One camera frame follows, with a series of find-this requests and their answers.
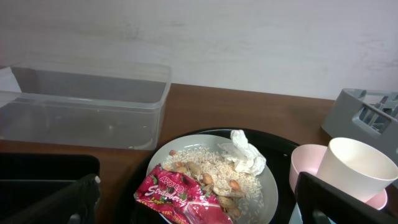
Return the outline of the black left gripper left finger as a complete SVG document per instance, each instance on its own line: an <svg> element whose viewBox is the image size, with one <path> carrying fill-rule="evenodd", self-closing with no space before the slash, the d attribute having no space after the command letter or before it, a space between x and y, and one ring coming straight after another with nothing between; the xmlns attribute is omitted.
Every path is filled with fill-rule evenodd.
<svg viewBox="0 0 398 224"><path fill-rule="evenodd" d="M1 224L94 223L100 178L2 180Z"/></svg>

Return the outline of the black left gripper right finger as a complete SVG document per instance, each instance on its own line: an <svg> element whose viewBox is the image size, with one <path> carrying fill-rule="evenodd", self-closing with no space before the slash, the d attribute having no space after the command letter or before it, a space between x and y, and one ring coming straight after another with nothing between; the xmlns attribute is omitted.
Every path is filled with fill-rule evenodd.
<svg viewBox="0 0 398 224"><path fill-rule="evenodd" d="M304 224L397 224L397 218L370 207L308 172L299 173L295 198Z"/></svg>

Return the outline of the pink bowl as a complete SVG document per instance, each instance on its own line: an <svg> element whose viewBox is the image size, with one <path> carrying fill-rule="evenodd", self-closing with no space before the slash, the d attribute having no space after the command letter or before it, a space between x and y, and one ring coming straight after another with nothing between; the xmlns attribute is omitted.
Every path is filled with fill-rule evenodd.
<svg viewBox="0 0 398 224"><path fill-rule="evenodd" d="M305 144L296 147L291 155L290 159L290 173L289 173L289 183L290 188L295 192L295 187L299 173L304 171L312 175L316 175L318 168L321 164L323 156L327 150L326 146L318 144ZM366 202L367 205L381 210L387 204L387 192L383 190L379 192L376 196Z"/></svg>

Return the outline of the cream paper cup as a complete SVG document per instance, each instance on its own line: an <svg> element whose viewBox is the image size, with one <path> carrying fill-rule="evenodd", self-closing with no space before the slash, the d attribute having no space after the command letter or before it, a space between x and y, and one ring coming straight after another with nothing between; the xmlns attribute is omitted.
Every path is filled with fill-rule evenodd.
<svg viewBox="0 0 398 224"><path fill-rule="evenodd" d="M397 165L363 142L333 138L328 143L316 177L367 202L397 180Z"/></svg>

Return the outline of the grey plate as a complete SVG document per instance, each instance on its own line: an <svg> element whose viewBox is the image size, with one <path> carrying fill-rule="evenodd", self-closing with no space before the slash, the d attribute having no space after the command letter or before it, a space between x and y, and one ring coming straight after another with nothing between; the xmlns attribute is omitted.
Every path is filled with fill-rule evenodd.
<svg viewBox="0 0 398 224"><path fill-rule="evenodd" d="M212 178L211 192L230 198L237 207L234 223L270 223L279 202L275 178L268 167L257 176L235 171L234 163L224 158L226 151L221 147L231 143L228 138L210 134L177 138L154 154L147 172L157 164L176 169L186 162L194 162L195 170L201 169L202 173L198 175L189 169L186 174L202 186L205 186L203 176Z"/></svg>

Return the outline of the rice and peanut scraps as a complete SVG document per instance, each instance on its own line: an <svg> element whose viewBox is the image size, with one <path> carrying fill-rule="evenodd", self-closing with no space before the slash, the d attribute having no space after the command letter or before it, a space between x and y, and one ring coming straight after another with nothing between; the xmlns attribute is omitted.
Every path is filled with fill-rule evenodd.
<svg viewBox="0 0 398 224"><path fill-rule="evenodd" d="M255 215L265 207L258 175L264 170L263 158L247 159L227 149L211 151L195 147L171 151L162 166L179 171L197 181L205 192L214 195L221 208L234 221L247 217L249 223L259 221Z"/></svg>

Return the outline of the white tissue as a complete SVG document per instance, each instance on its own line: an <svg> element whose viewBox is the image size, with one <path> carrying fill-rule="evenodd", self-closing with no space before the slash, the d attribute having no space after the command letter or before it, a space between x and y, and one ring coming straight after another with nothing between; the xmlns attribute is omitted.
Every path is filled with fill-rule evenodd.
<svg viewBox="0 0 398 224"><path fill-rule="evenodd" d="M232 130L231 142L219 144L221 156L233 163L234 171L238 173L260 175L266 166L266 158L259 150L249 143L242 129Z"/></svg>

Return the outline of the red strawberry snack wrapper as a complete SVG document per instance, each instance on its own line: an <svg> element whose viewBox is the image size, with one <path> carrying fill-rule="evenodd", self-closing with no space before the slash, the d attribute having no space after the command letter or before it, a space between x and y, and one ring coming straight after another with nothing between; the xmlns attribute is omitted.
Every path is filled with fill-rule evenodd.
<svg viewBox="0 0 398 224"><path fill-rule="evenodd" d="M189 176L157 164L134 193L135 201L178 224L232 224L216 196Z"/></svg>

